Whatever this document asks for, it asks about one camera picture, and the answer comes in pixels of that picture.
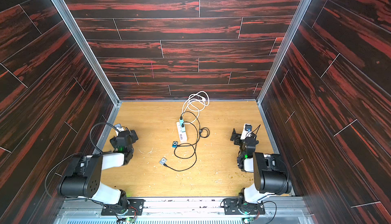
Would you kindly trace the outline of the grey small mp3 player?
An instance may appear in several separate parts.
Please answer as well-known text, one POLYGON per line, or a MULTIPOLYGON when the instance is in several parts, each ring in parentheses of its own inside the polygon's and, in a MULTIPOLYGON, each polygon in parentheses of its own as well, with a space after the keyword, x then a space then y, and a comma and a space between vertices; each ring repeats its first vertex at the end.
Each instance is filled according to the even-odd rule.
POLYGON ((167 162, 167 160, 165 159, 165 158, 162 158, 161 160, 160 160, 160 164, 162 165, 162 166, 165 166, 166 165, 166 162, 167 162))

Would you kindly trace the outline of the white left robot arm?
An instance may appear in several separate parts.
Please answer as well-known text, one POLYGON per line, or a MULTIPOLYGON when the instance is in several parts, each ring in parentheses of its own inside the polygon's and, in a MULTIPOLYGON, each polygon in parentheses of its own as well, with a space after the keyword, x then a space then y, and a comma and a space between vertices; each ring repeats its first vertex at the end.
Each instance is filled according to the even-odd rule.
POLYGON ((133 158, 133 144, 137 140, 135 130, 122 127, 117 136, 110 139, 114 152, 73 158, 59 184, 60 195, 91 199, 126 211, 129 203, 125 191, 101 183, 101 173, 127 165, 133 158))

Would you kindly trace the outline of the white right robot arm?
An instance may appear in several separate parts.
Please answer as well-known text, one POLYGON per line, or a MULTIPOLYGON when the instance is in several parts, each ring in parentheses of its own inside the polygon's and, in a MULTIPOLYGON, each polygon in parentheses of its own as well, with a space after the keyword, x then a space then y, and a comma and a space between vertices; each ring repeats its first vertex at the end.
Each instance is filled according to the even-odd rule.
POLYGON ((291 192, 292 183, 286 164, 279 154, 256 152, 259 141, 251 125, 245 124, 241 133, 233 130, 230 140, 239 146, 238 168, 254 175, 253 184, 243 188, 238 195, 239 207, 257 205, 268 197, 291 192))

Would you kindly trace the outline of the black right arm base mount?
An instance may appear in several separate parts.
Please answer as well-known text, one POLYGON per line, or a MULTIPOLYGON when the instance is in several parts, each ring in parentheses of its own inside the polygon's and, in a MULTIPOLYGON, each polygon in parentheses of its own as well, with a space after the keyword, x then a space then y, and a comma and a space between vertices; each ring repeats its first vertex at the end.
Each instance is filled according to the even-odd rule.
POLYGON ((235 198, 225 198, 220 207, 224 209, 225 215, 264 215, 263 204, 249 203, 244 199, 244 194, 239 193, 235 198))

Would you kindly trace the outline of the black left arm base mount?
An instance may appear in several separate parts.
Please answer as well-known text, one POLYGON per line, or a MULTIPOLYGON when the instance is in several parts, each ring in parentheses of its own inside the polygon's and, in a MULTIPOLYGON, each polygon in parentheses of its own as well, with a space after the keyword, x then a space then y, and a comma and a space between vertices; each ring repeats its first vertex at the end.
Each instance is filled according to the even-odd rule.
POLYGON ((102 216, 140 216, 144 209, 144 199, 132 199, 126 196, 126 192, 120 190, 120 198, 117 204, 104 205, 102 216))

